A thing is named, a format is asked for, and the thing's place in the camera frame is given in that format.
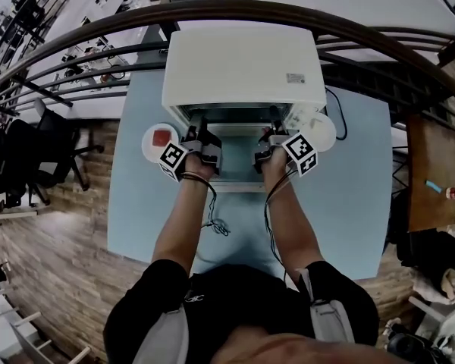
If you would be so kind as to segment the person's left forearm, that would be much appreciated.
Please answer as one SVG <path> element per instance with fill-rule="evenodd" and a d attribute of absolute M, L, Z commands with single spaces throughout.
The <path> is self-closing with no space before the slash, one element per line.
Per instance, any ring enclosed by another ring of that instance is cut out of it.
<path fill-rule="evenodd" d="M 190 275 L 199 244 L 208 184 L 183 179 L 158 238 L 151 262 L 171 260 Z"/>

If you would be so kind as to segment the white wooden shelf frame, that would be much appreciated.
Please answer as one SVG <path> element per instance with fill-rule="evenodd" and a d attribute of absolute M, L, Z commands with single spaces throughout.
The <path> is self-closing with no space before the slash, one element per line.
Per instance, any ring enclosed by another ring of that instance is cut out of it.
<path fill-rule="evenodd" d="M 18 308 L 7 301 L 12 290 L 10 286 L 0 289 L 0 364 L 19 353 L 25 353 L 33 364 L 54 364 L 47 355 L 52 341 L 42 339 L 33 325 L 42 314 L 21 317 Z"/>

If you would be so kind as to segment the person's right hand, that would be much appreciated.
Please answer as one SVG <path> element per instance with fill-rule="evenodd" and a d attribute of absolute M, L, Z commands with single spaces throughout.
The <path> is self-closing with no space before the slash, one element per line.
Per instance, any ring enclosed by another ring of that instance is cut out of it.
<path fill-rule="evenodd" d="M 262 174 L 266 177 L 269 175 L 285 175 L 289 158 L 282 146 L 276 146 L 270 158 L 262 163 Z"/>

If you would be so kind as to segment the brown wooden table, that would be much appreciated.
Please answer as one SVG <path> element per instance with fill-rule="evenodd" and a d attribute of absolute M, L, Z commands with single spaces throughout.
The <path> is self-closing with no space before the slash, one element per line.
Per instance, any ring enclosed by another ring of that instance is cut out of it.
<path fill-rule="evenodd" d="M 409 152 L 409 231 L 455 224 L 455 199 L 445 190 L 455 187 L 455 131 L 420 115 L 406 119 Z M 441 193 L 425 185 L 430 180 Z"/>

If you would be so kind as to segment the black wrist band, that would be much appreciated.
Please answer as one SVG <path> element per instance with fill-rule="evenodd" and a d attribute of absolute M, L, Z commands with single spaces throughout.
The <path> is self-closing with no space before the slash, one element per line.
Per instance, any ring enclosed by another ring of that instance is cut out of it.
<path fill-rule="evenodd" d="M 195 174 L 193 172 L 185 171 L 180 174 L 183 179 L 186 180 L 196 180 L 203 184 L 208 184 L 209 182 L 202 176 Z"/>

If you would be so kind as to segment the white toaster oven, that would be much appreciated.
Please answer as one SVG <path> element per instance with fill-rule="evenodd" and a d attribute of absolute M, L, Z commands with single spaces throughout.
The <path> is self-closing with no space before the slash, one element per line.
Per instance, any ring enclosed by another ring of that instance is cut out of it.
<path fill-rule="evenodd" d="M 314 36 L 285 26 L 194 28 L 172 34 L 162 106 L 183 127 L 208 123 L 270 123 L 276 105 L 284 126 L 327 104 Z M 254 136 L 223 136 L 227 168 L 213 180 L 221 193 L 259 193 L 262 179 L 242 163 Z"/>

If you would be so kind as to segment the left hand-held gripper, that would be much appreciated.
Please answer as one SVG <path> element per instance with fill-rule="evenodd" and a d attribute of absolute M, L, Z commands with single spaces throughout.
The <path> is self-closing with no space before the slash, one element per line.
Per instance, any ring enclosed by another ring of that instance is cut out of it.
<path fill-rule="evenodd" d="M 182 143 L 170 141 L 159 157 L 159 167 L 172 180 L 179 182 L 184 172 L 185 158 L 190 154 L 199 156 L 204 165 L 214 169 L 214 174 L 221 173 L 221 147 L 214 144 L 215 136 L 208 130 L 208 121 L 204 116 L 200 118 L 200 140 L 197 140 L 197 126 L 188 128 L 188 140 Z"/>

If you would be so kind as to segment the person's right forearm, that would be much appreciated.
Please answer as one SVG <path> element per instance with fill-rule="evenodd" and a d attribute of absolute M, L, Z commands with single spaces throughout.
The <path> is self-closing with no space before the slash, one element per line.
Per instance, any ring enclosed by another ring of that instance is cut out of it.
<path fill-rule="evenodd" d="M 323 260 L 314 230 L 291 183 L 276 190 L 268 201 L 268 209 L 281 261 L 296 284 L 300 269 Z"/>

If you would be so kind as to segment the person's left hand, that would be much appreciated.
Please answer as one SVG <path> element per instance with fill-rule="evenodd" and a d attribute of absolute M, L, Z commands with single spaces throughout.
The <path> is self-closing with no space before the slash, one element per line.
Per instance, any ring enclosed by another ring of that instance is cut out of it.
<path fill-rule="evenodd" d="M 190 153 L 185 157 L 185 171 L 196 174 L 204 180 L 210 180 L 215 173 L 215 169 L 205 165 L 196 153 Z"/>

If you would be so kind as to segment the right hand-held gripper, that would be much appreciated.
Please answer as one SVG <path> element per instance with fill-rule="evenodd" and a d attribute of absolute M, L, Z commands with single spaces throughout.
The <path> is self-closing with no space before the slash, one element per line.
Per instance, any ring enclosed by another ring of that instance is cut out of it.
<path fill-rule="evenodd" d="M 265 127 L 262 130 L 262 137 L 253 152 L 253 167 L 261 174 L 262 163 L 270 158 L 276 146 L 282 146 L 290 157 L 287 165 L 292 170 L 297 170 L 300 177 L 305 176 L 317 166 L 318 151 L 301 132 L 284 133 L 284 124 L 276 105 L 271 105 L 269 111 L 271 128 Z"/>

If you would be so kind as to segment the beige cloth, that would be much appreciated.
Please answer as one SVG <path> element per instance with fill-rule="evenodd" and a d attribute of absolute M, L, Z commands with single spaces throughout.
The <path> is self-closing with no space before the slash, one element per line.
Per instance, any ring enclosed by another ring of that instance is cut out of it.
<path fill-rule="evenodd" d="M 449 268 L 443 274 L 440 283 L 432 283 L 420 272 L 413 272 L 413 290 L 424 300 L 443 305 L 455 304 L 455 270 Z"/>

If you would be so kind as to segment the person's chin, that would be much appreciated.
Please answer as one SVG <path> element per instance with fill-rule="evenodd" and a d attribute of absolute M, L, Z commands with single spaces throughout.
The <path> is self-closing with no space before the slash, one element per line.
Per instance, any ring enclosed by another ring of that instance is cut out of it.
<path fill-rule="evenodd" d="M 327 343 L 299 334 L 268 334 L 240 326 L 212 357 L 211 364 L 409 364 L 364 344 Z"/>

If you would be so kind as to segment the red square block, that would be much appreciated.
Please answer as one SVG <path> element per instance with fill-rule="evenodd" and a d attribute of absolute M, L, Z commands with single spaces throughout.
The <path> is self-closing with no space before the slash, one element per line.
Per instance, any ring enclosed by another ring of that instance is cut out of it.
<path fill-rule="evenodd" d="M 154 147 L 165 147 L 171 141 L 171 131 L 168 129 L 155 129 L 152 135 Z"/>

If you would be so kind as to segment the black metal railing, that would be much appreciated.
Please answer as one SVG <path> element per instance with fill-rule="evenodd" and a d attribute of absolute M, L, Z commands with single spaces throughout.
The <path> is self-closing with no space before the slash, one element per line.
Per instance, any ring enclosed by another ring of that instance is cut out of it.
<path fill-rule="evenodd" d="M 37 93 L 43 98 L 50 99 L 53 105 L 62 104 L 68 108 L 76 101 L 120 99 L 127 95 L 129 80 L 74 87 L 67 91 L 67 97 L 63 98 L 58 92 L 50 92 L 50 85 L 37 86 L 33 79 L 27 79 L 22 73 L 54 54 L 93 38 L 147 25 L 206 20 L 285 25 L 312 30 L 318 35 L 333 36 L 394 59 L 413 69 L 417 74 L 425 76 L 427 80 L 435 82 L 446 94 L 455 98 L 455 79 L 410 47 L 397 41 L 392 36 L 393 33 L 398 32 L 396 27 L 367 27 L 311 8 L 256 0 L 192 1 L 156 5 L 98 20 L 39 47 L 0 75 L 0 87 L 3 83 L 10 82 L 12 85 L 9 91 L 15 92 L 25 86 L 30 93 Z M 0 96 L 4 94 L 6 91 L 0 88 Z M 11 117 L 19 114 L 7 102 L 0 102 L 0 113 Z"/>

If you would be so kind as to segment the black chair with clothes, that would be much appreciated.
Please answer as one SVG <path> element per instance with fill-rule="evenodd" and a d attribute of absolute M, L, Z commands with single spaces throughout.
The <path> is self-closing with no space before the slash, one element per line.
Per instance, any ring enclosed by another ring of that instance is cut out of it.
<path fill-rule="evenodd" d="M 434 286 L 440 286 L 444 273 L 455 271 L 455 237 L 435 228 L 409 231 L 408 201 L 407 190 L 392 198 L 386 241 L 397 247 L 401 265 L 416 269 Z"/>

